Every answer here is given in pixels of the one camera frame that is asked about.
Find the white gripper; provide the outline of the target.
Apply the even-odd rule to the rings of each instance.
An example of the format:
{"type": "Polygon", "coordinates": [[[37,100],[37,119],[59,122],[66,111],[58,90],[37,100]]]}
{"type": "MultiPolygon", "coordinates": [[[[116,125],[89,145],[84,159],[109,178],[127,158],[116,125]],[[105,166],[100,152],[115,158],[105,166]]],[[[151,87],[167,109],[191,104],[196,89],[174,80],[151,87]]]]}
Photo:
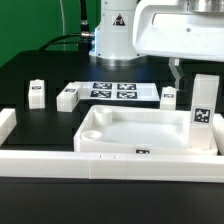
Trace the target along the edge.
{"type": "Polygon", "coordinates": [[[133,25],[138,53],[170,57],[175,88],[182,59],[224,62],[224,0],[141,0],[133,25]]]}

